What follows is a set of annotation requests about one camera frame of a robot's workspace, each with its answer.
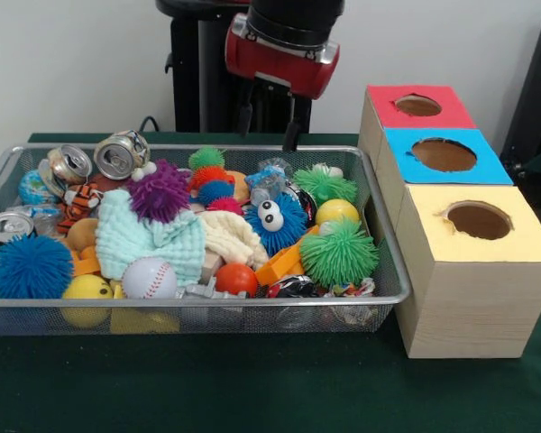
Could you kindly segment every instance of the blue box top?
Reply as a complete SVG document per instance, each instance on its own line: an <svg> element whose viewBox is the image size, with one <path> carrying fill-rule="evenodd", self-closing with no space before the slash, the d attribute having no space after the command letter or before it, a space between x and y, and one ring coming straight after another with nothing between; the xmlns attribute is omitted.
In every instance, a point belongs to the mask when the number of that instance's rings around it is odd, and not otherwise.
<svg viewBox="0 0 541 433"><path fill-rule="evenodd" d="M407 183L513 185L477 129L388 128L385 132Z"/></svg>

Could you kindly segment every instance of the green spiky ball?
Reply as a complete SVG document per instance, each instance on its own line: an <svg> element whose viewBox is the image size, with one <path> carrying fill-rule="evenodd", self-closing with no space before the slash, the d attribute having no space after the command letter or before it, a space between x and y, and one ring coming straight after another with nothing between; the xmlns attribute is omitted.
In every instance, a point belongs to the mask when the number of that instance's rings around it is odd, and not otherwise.
<svg viewBox="0 0 541 433"><path fill-rule="evenodd" d="M379 252L361 223L333 222L330 235L307 235L300 246L306 274L317 284L361 284L379 264Z"/></svg>
<svg viewBox="0 0 541 433"><path fill-rule="evenodd" d="M214 147L203 147L188 158L188 167L193 171L214 165L222 168L225 167L223 153Z"/></svg>
<svg viewBox="0 0 541 433"><path fill-rule="evenodd" d="M297 170L294 181L313 196L318 207L333 198L341 198L353 203L357 197L356 182L332 178L322 170Z"/></svg>

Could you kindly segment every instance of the mint green knitted cloth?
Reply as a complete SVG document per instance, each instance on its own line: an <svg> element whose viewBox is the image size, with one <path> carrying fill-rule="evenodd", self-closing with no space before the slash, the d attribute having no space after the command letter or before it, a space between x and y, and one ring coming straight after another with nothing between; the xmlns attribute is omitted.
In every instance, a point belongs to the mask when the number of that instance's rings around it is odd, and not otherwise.
<svg viewBox="0 0 541 433"><path fill-rule="evenodd" d="M170 263L178 285L196 284L205 261L206 235L198 217L180 212L168 224L138 221L130 209L130 194L109 191L100 204L96 230L96 255L102 275L121 280L126 266L143 257L160 257Z"/></svg>

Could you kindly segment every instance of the wooden box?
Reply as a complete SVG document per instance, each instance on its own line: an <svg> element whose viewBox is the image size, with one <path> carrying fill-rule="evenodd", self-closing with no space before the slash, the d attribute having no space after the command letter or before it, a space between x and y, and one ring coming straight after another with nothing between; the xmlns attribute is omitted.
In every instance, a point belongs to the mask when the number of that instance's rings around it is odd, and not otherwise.
<svg viewBox="0 0 541 433"><path fill-rule="evenodd" d="M407 185L396 231L408 356L520 357L541 312L541 225L519 190Z"/></svg>
<svg viewBox="0 0 541 433"><path fill-rule="evenodd" d="M376 174L393 227L406 183L513 184L477 129L386 129Z"/></svg>
<svg viewBox="0 0 541 433"><path fill-rule="evenodd" d="M359 148L371 157L375 170L386 128L476 129L476 126L452 88L368 86Z"/></svg>

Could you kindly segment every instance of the white wall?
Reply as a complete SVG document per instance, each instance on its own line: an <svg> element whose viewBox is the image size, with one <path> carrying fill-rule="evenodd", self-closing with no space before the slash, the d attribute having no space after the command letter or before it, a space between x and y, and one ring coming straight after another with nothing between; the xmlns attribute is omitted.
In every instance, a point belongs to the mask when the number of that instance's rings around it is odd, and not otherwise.
<svg viewBox="0 0 541 433"><path fill-rule="evenodd" d="M541 0L347 0L312 131L357 132L366 83L450 84L500 149L540 26ZM173 128L169 51L170 19L152 0L0 0L0 150L146 115Z"/></svg>

